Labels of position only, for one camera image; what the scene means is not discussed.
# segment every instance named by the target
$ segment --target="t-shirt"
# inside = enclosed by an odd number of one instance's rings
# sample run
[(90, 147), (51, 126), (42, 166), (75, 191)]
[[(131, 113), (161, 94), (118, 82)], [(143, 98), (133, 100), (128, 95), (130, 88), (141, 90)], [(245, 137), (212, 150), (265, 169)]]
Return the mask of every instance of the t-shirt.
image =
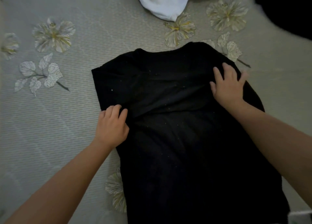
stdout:
[[(93, 69), (100, 107), (129, 110), (117, 147), (128, 223), (287, 223), (281, 175), (213, 98), (213, 67), (234, 62), (202, 42), (143, 49)], [(264, 111), (251, 86), (243, 98)]]

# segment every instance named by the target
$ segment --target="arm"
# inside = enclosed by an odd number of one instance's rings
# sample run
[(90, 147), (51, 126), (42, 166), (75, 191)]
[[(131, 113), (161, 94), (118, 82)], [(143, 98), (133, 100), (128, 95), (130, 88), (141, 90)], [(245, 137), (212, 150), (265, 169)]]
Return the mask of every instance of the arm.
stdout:
[(100, 112), (92, 143), (37, 190), (5, 224), (68, 223), (99, 167), (112, 149), (127, 138), (128, 111), (124, 109), (119, 116), (120, 108), (110, 106)]
[(215, 67), (216, 83), (210, 82), (214, 98), (245, 129), (267, 160), (312, 207), (312, 137), (275, 119), (243, 100), (243, 86), (235, 70), (223, 64), (224, 80)]

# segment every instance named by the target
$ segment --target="forearm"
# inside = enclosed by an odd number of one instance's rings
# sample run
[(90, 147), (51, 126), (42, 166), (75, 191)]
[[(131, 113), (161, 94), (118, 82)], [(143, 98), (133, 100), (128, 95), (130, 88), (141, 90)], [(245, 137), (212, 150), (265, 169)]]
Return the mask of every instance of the forearm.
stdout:
[(93, 141), (37, 190), (6, 222), (67, 223), (111, 148)]
[(268, 161), (312, 207), (312, 137), (246, 102), (228, 109)]

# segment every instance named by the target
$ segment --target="white flower pattern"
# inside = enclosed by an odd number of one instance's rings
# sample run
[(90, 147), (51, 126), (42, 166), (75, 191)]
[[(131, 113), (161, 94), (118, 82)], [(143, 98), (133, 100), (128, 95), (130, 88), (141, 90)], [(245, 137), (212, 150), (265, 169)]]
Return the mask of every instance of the white flower pattern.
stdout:
[(182, 13), (175, 22), (164, 23), (171, 30), (165, 34), (165, 44), (176, 47), (182, 39), (189, 39), (195, 34), (195, 24), (188, 20), (189, 15)]
[(65, 52), (71, 47), (70, 36), (75, 31), (75, 26), (70, 21), (48, 18), (47, 24), (40, 23), (33, 30), (35, 48), (39, 52), (45, 52), (50, 47), (58, 52)]
[[(236, 62), (238, 60), (239, 62), (241, 62), (242, 64), (244, 64), (245, 66), (250, 68), (250, 65), (248, 65), (248, 64), (246, 64), (243, 61), (238, 59), (242, 55), (242, 52), (240, 51), (240, 49), (238, 48), (238, 46), (235, 42), (233, 42), (233, 41), (228, 42), (229, 36), (230, 36), (230, 33), (227, 32), (225, 34), (222, 34), (217, 40), (217, 45), (220, 47), (221, 53), (223, 55), (226, 55), (228, 57), (228, 59), (230, 59), (234, 62)], [(215, 43), (211, 39), (202, 40), (201, 42), (205, 42), (208, 45), (210, 45), (211, 47), (215, 48)]]
[(17, 53), (19, 48), (19, 41), (14, 33), (6, 33), (3, 38), (2, 45), (0, 47), (2, 56), (6, 60), (10, 60)]
[(113, 195), (113, 207), (119, 212), (127, 212), (126, 198), (123, 193), (123, 183), (120, 168), (110, 175), (105, 183), (105, 190)]
[(46, 55), (40, 60), (38, 67), (42, 71), (42, 74), (36, 71), (36, 66), (32, 61), (25, 61), (21, 63), (19, 65), (19, 70), (21, 74), (24, 75), (26, 78), (19, 79), (15, 82), (14, 91), (18, 92), (19, 90), (21, 90), (30, 77), (31, 79), (29, 83), (29, 89), (34, 96), (36, 96), (37, 90), (41, 87), (41, 79), (45, 79), (44, 86), (46, 88), (51, 88), (57, 83), (62, 88), (69, 91), (67, 87), (63, 86), (60, 82), (58, 82), (59, 78), (63, 77), (63, 74), (60, 72), (59, 66), (56, 63), (49, 64), (52, 60), (52, 55), (52, 53)]
[(231, 27), (234, 31), (239, 31), (246, 26), (243, 19), (248, 9), (235, 0), (219, 0), (211, 3), (206, 13), (211, 18), (210, 24), (217, 31), (223, 31), (227, 27)]

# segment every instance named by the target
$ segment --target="hand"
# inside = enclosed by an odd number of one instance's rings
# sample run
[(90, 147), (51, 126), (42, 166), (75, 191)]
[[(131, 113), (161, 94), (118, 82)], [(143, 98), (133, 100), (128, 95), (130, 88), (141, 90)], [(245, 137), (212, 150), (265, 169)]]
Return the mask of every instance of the hand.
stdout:
[(224, 80), (218, 68), (214, 67), (213, 72), (216, 83), (210, 82), (210, 86), (215, 100), (229, 111), (231, 107), (237, 106), (237, 103), (244, 102), (243, 86), (248, 74), (243, 72), (238, 81), (236, 71), (232, 66), (227, 63), (223, 63), (222, 66), (224, 69)]
[(120, 108), (121, 105), (110, 106), (106, 111), (100, 112), (96, 126), (95, 141), (111, 149), (125, 141), (129, 132), (126, 124), (128, 110), (123, 109), (119, 115)]

